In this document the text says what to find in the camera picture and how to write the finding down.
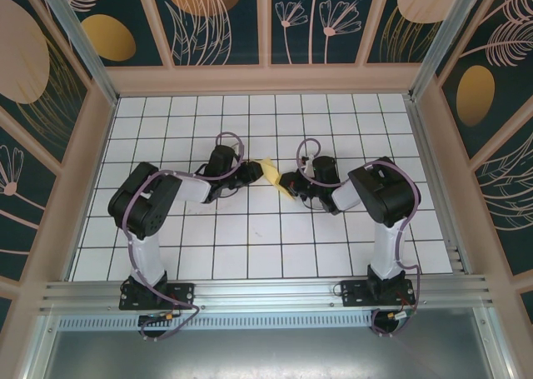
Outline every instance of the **enclosure wall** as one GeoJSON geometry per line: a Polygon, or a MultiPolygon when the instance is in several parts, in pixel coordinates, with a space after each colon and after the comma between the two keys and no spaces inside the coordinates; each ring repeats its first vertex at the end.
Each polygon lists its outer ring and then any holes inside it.
{"type": "Polygon", "coordinates": [[[68,0],[123,95],[406,92],[454,0],[68,0]]]}
{"type": "Polygon", "coordinates": [[[487,275],[524,372],[533,372],[532,7],[483,0],[419,103],[472,271],[487,275]]]}
{"type": "Polygon", "coordinates": [[[0,30],[0,376],[14,377],[72,252],[111,105],[39,0],[0,0],[0,30]]]}

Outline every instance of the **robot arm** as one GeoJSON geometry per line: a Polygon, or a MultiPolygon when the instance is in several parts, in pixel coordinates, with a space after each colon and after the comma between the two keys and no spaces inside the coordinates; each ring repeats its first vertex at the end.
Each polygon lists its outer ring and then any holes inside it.
{"type": "MultiPolygon", "coordinates": [[[[222,190],[239,189],[262,176],[259,163],[243,162],[229,177],[206,180],[206,178],[217,178],[230,172],[235,159],[237,155],[231,147],[217,145],[211,154],[209,163],[200,168],[200,170],[204,169],[203,179],[179,173],[161,175],[150,183],[133,204],[127,217],[127,230],[132,234],[131,250],[138,271],[132,268],[128,281],[135,289],[135,298],[144,300],[142,305],[157,308],[161,300],[143,285],[138,272],[142,273],[149,286],[154,287],[160,293],[167,294],[167,275],[159,254],[157,233],[162,228],[172,203],[175,200],[210,203],[220,197],[222,190]]],[[[122,228],[122,220],[134,195],[143,183],[157,172],[159,170],[153,165],[141,162],[113,195],[107,210],[118,228],[122,228]]]]}
{"type": "MultiPolygon", "coordinates": [[[[387,157],[376,162],[379,161],[393,164],[387,157]]],[[[359,167],[348,172],[348,177],[349,181],[338,187],[331,198],[342,211],[363,202],[376,226],[376,243],[370,266],[372,273],[381,280],[396,277],[401,273],[401,267],[396,262],[396,239],[402,223],[415,206],[411,186],[400,173],[377,164],[369,168],[359,167]]],[[[400,257],[404,241],[402,236],[400,257]]]]}

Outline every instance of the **decorative wallpaper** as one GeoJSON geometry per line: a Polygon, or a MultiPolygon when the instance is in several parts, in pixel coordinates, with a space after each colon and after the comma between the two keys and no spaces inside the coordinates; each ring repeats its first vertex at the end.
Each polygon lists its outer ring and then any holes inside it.
{"type": "Polygon", "coordinates": [[[20,279],[55,180],[0,128],[0,276],[20,279]]]}
{"type": "Polygon", "coordinates": [[[533,325],[533,290],[523,292],[521,298],[526,308],[527,316],[530,318],[531,325],[533,325]]]}
{"type": "Polygon", "coordinates": [[[106,67],[162,65],[141,0],[67,1],[106,67]]]}
{"type": "Polygon", "coordinates": [[[442,86],[473,157],[533,95],[533,0],[495,0],[442,86]]]}
{"type": "Polygon", "coordinates": [[[461,40],[461,38],[465,34],[466,29],[470,25],[470,22],[472,21],[472,18],[474,17],[474,15],[476,15],[476,12],[477,12],[477,10],[480,7],[482,2],[483,2],[483,0],[475,0],[473,2],[474,7],[472,7],[472,9],[470,10],[470,13],[468,14],[468,17],[466,17],[466,20],[463,23],[463,26],[462,26],[461,30],[456,34],[456,37],[455,37],[454,41],[452,42],[452,44],[450,45],[450,47],[448,48],[448,51],[447,51],[446,55],[442,58],[441,64],[439,64],[439,67],[436,69],[436,75],[437,76],[441,75],[442,70],[444,69],[444,67],[448,63],[448,60],[450,59],[450,55],[456,49],[457,43],[461,40]]]}
{"type": "Polygon", "coordinates": [[[0,333],[2,333],[3,324],[6,321],[10,306],[11,300],[0,297],[0,333]]]}
{"type": "Polygon", "coordinates": [[[422,62],[454,1],[386,0],[368,62],[422,62]]]}
{"type": "Polygon", "coordinates": [[[156,0],[175,65],[259,63],[257,0],[156,0]]]}
{"type": "Polygon", "coordinates": [[[272,0],[272,64],[354,63],[372,0],[272,0]]]}
{"type": "Polygon", "coordinates": [[[533,270],[533,118],[476,176],[513,275],[533,270]]]}
{"type": "Polygon", "coordinates": [[[28,0],[0,0],[0,107],[62,161],[87,89],[28,0]]]}

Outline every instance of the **metal extrusion bar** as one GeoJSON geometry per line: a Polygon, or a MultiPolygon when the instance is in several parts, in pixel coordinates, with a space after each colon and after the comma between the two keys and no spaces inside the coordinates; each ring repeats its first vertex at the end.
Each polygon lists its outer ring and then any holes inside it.
{"type": "Polygon", "coordinates": [[[71,9],[67,0],[46,0],[52,9],[56,19],[61,24],[62,29],[78,51],[87,69],[92,74],[98,86],[102,89],[106,99],[111,104],[117,103],[117,92],[112,84],[112,80],[103,66],[102,60],[92,47],[91,41],[83,31],[82,25],[76,14],[71,9]]]}
{"type": "MultiPolygon", "coordinates": [[[[413,276],[409,279],[416,282],[413,276]]],[[[345,311],[334,294],[341,280],[346,278],[198,281],[194,302],[210,313],[345,311]]],[[[40,310],[43,315],[124,314],[118,310],[119,287],[120,282],[52,282],[47,285],[40,310]]],[[[489,305],[491,295],[483,276],[422,276],[419,308],[489,305]]]]}
{"type": "MultiPolygon", "coordinates": [[[[187,316],[158,322],[147,331],[177,327],[187,316]]],[[[139,330],[139,318],[132,315],[66,315],[61,316],[58,332],[129,332],[139,330]]],[[[271,312],[271,313],[208,313],[188,322],[184,330],[243,330],[243,329],[312,329],[318,327],[369,327],[371,311],[334,312],[271,312]]]]}
{"type": "Polygon", "coordinates": [[[475,2],[476,0],[455,0],[450,7],[450,12],[431,43],[418,75],[411,86],[411,94],[414,100],[419,99],[426,90],[448,48],[468,18],[468,14],[475,2]]]}
{"type": "Polygon", "coordinates": [[[426,125],[415,102],[407,101],[406,107],[413,132],[415,133],[416,145],[420,150],[420,156],[422,162],[424,163],[424,167],[427,168],[427,180],[428,184],[432,187],[431,190],[434,197],[433,202],[436,205],[436,213],[439,217],[441,229],[446,236],[446,246],[452,247],[452,249],[457,250],[459,253],[459,262],[451,259],[452,268],[454,268],[454,272],[456,270],[471,272],[471,264],[463,246],[464,243],[461,238],[459,226],[457,225],[456,219],[453,215],[453,208],[451,207],[450,198],[446,193],[444,179],[437,163],[435,153],[433,152],[431,144],[429,143],[426,125]]]}

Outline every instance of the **silver metal surface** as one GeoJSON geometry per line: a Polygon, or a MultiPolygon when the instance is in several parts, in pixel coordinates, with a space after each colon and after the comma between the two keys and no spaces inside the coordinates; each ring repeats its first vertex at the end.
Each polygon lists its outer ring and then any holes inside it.
{"type": "Polygon", "coordinates": [[[105,157],[106,147],[107,147],[107,139],[109,139],[109,137],[111,136],[113,119],[117,115],[118,106],[119,106],[119,103],[115,104],[114,107],[113,107],[112,114],[109,114],[109,118],[107,120],[107,125],[106,125],[106,128],[107,128],[106,129],[106,134],[102,138],[103,139],[103,143],[100,146],[100,152],[98,154],[98,159],[97,159],[97,161],[96,161],[96,163],[94,165],[94,168],[92,169],[91,184],[90,184],[89,188],[86,191],[86,197],[85,197],[85,201],[83,203],[83,205],[85,207],[80,211],[80,214],[79,214],[79,217],[78,217],[78,220],[77,220],[77,230],[76,230],[77,235],[72,239],[72,244],[71,244],[71,246],[69,248],[70,255],[68,256],[68,259],[66,260],[66,261],[68,261],[68,263],[65,264],[65,267],[63,267],[63,271],[62,271],[62,275],[61,275],[61,278],[63,280],[65,280],[65,281],[68,280],[68,278],[70,277],[70,273],[71,273],[72,269],[74,268],[74,263],[75,263],[74,259],[76,257],[77,245],[80,244],[81,240],[82,240],[83,225],[85,223],[86,217],[88,217],[88,215],[89,215],[89,208],[91,207],[92,195],[94,194],[94,192],[96,191],[96,188],[97,188],[98,174],[100,173],[100,168],[102,166],[102,161],[103,161],[103,158],[105,157]]]}
{"type": "Polygon", "coordinates": [[[76,48],[85,66],[92,74],[92,77],[100,86],[103,94],[111,104],[117,103],[117,92],[112,85],[111,78],[107,75],[106,68],[102,60],[92,48],[91,41],[83,31],[82,25],[76,14],[70,8],[67,0],[46,0],[52,9],[56,19],[61,24],[63,31],[76,48]]]}
{"type": "Polygon", "coordinates": [[[38,317],[24,357],[20,379],[41,379],[47,370],[57,335],[59,317],[38,317]]]}
{"type": "Polygon", "coordinates": [[[433,75],[435,75],[436,69],[446,55],[448,48],[464,25],[475,2],[476,0],[455,0],[450,6],[450,12],[442,22],[439,32],[431,43],[415,81],[411,86],[413,100],[416,101],[419,99],[426,90],[427,85],[433,78],[433,75]]]}
{"type": "MultiPolygon", "coordinates": [[[[188,317],[158,322],[145,331],[174,329],[188,317]]],[[[370,311],[334,312],[268,312],[268,313],[202,313],[182,330],[243,330],[243,329],[309,329],[318,327],[369,327],[370,311]]],[[[132,315],[71,315],[59,319],[59,332],[128,332],[139,330],[138,316],[132,315]]]]}
{"type": "MultiPolygon", "coordinates": [[[[409,278],[416,284],[415,277],[409,278]]],[[[195,304],[201,306],[203,312],[219,313],[345,311],[341,299],[333,291],[342,280],[346,278],[197,281],[195,304]]],[[[118,310],[120,285],[120,282],[49,283],[40,306],[42,314],[123,314],[118,310]]],[[[483,276],[423,275],[421,278],[420,308],[490,304],[491,295],[483,276]]]]}
{"type": "Polygon", "coordinates": [[[490,336],[491,342],[489,343],[489,345],[491,348],[487,350],[486,345],[487,356],[491,358],[491,355],[497,353],[497,361],[501,364],[499,367],[497,367],[497,369],[503,372],[504,376],[502,377],[509,379],[518,379],[519,376],[516,370],[515,362],[513,361],[511,352],[509,350],[509,345],[504,336],[504,333],[501,330],[500,320],[498,319],[496,309],[480,308],[475,309],[475,311],[479,311],[478,313],[483,314],[482,320],[485,320],[488,325],[487,330],[489,331],[489,333],[487,333],[486,335],[490,336]]]}
{"type": "Polygon", "coordinates": [[[398,338],[367,327],[184,331],[164,342],[135,332],[59,332],[48,379],[485,379],[471,311],[422,311],[398,338]]]}
{"type": "Polygon", "coordinates": [[[439,223],[441,224],[441,229],[445,237],[446,248],[457,251],[460,258],[459,263],[461,266],[458,265],[457,261],[451,260],[452,268],[454,272],[469,273],[471,272],[471,264],[468,261],[464,242],[461,239],[461,233],[459,232],[459,227],[453,214],[450,198],[444,186],[441,169],[436,162],[435,153],[427,136],[426,125],[415,102],[406,101],[406,107],[420,158],[426,170],[427,183],[430,187],[436,214],[439,217],[439,223]]]}

